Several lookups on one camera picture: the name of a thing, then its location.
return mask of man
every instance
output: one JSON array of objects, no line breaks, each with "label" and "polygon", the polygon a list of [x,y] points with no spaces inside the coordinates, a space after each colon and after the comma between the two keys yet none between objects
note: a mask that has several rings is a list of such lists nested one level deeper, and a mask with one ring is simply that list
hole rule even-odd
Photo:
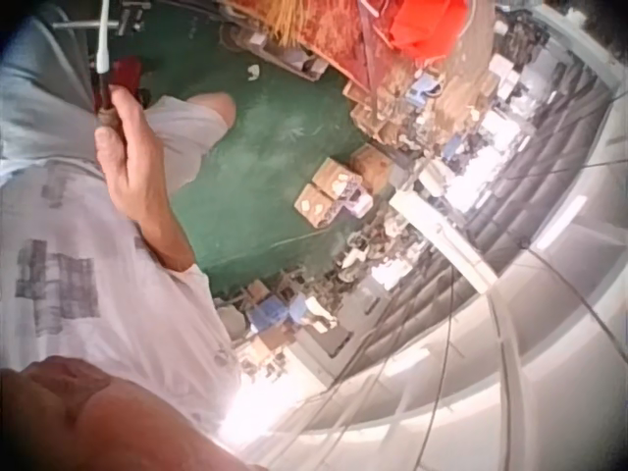
[{"label": "man", "polygon": [[224,93],[93,113],[67,9],[0,65],[3,451],[27,469],[249,469],[206,436],[239,385],[207,278],[168,195],[233,125]]}]

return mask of leg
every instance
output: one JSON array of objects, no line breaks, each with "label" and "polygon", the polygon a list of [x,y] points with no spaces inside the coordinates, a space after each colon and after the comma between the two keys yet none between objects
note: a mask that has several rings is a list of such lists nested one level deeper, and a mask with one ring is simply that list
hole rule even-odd
[{"label": "leg", "polygon": [[201,160],[236,120],[226,93],[196,95],[187,101],[165,96],[146,110],[146,120],[165,146],[166,184],[173,194],[196,178]]},{"label": "leg", "polygon": [[87,15],[87,11],[44,5],[26,21],[2,58],[0,134],[4,176],[51,159],[94,171],[96,118],[84,31],[55,30],[51,26]]},{"label": "leg", "polygon": [[227,93],[202,93],[188,98],[187,103],[214,110],[223,118],[229,128],[232,128],[236,122],[236,104]]}]

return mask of green floor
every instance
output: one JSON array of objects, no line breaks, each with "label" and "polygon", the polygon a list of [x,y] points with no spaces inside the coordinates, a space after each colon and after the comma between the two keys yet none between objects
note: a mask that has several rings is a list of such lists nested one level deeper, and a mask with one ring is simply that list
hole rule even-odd
[{"label": "green floor", "polygon": [[[173,203],[213,290],[299,262],[328,264],[356,222],[341,214],[316,232],[292,205],[327,156],[346,160],[364,140],[341,94],[345,79],[329,69],[311,83],[249,53],[230,52],[218,44],[217,24],[160,4],[144,32],[113,46],[118,55],[141,58],[150,71],[143,85],[154,99],[224,90],[235,100],[235,127]],[[248,81],[253,64],[261,76]]]}]

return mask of finger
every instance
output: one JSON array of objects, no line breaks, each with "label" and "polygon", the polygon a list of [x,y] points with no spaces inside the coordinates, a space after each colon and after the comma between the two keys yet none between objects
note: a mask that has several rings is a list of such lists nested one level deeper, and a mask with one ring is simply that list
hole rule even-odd
[{"label": "finger", "polygon": [[139,132],[149,129],[144,110],[126,88],[111,85],[111,103],[118,111],[127,139],[133,139]]},{"label": "finger", "polygon": [[96,158],[100,163],[107,185],[127,181],[127,157],[125,145],[112,128],[98,128],[94,133]]}]

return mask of red bag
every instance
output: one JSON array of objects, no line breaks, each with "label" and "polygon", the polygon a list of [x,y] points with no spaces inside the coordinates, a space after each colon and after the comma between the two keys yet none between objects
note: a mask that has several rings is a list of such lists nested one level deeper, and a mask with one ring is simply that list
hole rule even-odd
[{"label": "red bag", "polygon": [[464,28],[467,10],[465,0],[405,0],[392,22],[392,45],[422,62],[446,56]]}]

